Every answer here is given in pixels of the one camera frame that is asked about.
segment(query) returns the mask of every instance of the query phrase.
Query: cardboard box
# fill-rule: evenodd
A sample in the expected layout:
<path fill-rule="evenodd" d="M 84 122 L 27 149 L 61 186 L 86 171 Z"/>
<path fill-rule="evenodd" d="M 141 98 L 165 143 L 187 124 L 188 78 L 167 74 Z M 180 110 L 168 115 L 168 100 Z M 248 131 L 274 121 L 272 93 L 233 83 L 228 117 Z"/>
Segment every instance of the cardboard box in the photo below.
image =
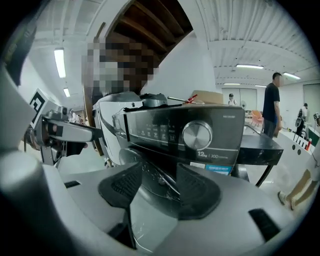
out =
<path fill-rule="evenodd" d="M 196 94 L 197 97 L 195 99 L 203 101 L 206 104 L 224 104 L 224 96 L 222 93 L 205 90 L 194 90 L 190 97 Z"/>

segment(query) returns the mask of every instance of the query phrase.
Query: black table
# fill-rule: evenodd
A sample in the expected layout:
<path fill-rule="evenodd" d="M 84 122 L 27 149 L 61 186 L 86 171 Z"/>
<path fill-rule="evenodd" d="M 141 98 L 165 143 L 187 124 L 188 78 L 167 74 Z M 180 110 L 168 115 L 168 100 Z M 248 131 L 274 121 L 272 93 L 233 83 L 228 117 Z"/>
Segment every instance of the black table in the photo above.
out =
<path fill-rule="evenodd" d="M 242 136 L 239 154 L 236 160 L 238 165 L 267 166 L 259 181 L 255 184 L 257 187 L 264 182 L 273 166 L 276 166 L 282 156 L 283 149 L 264 133 L 258 133 L 253 126 L 246 124 L 254 131 L 254 134 Z"/>

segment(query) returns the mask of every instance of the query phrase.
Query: white wall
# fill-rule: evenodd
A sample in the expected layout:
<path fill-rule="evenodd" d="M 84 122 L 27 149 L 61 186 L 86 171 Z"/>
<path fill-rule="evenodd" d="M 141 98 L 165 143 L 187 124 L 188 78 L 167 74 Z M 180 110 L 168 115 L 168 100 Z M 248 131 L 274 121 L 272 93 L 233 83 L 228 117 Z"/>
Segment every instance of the white wall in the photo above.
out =
<path fill-rule="evenodd" d="M 223 104 L 228 105 L 230 98 L 229 94 L 233 94 L 233 99 L 236 101 L 237 106 L 240 106 L 240 89 L 239 88 L 222 88 Z"/>
<path fill-rule="evenodd" d="M 159 65 L 141 94 L 162 93 L 188 99 L 194 90 L 216 91 L 215 72 L 209 52 L 200 48 L 194 32 L 188 34 Z M 168 100 L 169 105 L 179 104 Z"/>
<path fill-rule="evenodd" d="M 304 85 L 315 83 L 320 83 L 320 80 L 298 82 L 279 88 L 280 114 L 286 127 L 296 130 L 298 112 L 304 105 Z"/>
<path fill-rule="evenodd" d="M 223 89 L 230 89 L 230 88 L 237 88 L 237 89 L 256 89 L 256 110 L 262 111 L 264 109 L 264 102 L 265 102 L 265 88 L 264 87 L 256 87 L 253 85 L 216 85 L 216 91 L 221 92 Z"/>
<path fill-rule="evenodd" d="M 32 96 L 39 88 L 57 104 L 62 105 L 61 100 L 52 93 L 52 90 L 41 79 L 29 57 L 24 61 L 20 81 L 21 85 L 18 87 L 18 91 L 27 103 L 31 101 Z"/>
<path fill-rule="evenodd" d="M 246 103 L 246 110 L 256 110 L 257 109 L 257 90 L 254 89 L 240 89 L 240 102 L 244 101 Z"/>
<path fill-rule="evenodd" d="M 308 117 L 306 121 L 314 124 L 313 115 L 320 113 L 320 83 L 305 84 L 303 86 L 303 100 L 308 104 Z"/>

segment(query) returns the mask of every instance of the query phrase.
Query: man in black shirt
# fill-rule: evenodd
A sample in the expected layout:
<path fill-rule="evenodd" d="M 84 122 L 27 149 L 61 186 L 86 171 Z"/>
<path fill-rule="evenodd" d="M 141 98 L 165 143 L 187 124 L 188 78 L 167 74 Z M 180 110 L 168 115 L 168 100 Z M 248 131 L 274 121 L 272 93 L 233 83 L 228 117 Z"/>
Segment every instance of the man in black shirt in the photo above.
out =
<path fill-rule="evenodd" d="M 275 130 L 280 131 L 281 118 L 280 118 L 280 79 L 282 75 L 280 73 L 274 73 L 272 76 L 272 83 L 269 83 L 264 92 L 264 105 L 263 105 L 263 133 L 272 138 L 275 134 Z"/>

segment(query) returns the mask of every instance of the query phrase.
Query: person's leg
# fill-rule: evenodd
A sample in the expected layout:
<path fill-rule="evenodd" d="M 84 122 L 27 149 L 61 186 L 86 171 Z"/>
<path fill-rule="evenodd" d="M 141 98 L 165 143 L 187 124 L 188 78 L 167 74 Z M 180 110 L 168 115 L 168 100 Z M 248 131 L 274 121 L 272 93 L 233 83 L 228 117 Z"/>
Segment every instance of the person's leg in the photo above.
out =
<path fill-rule="evenodd" d="M 263 133 L 272 139 L 274 137 L 276 125 L 269 120 L 264 120 L 263 126 Z"/>
<path fill-rule="evenodd" d="M 294 196 L 299 194 L 304 189 L 305 185 L 307 184 L 310 178 L 311 178 L 310 171 L 305 170 L 299 182 L 295 185 L 291 193 L 288 194 L 285 199 L 287 201 L 291 201 Z"/>
<path fill-rule="evenodd" d="M 304 200 L 306 200 L 308 197 L 310 197 L 312 192 L 314 191 L 315 187 L 317 186 L 317 184 L 318 184 L 317 181 L 311 181 L 311 184 L 306 189 L 306 191 L 303 193 L 303 195 L 297 201 L 295 201 L 294 206 L 296 207 L 298 204 L 302 203 Z"/>

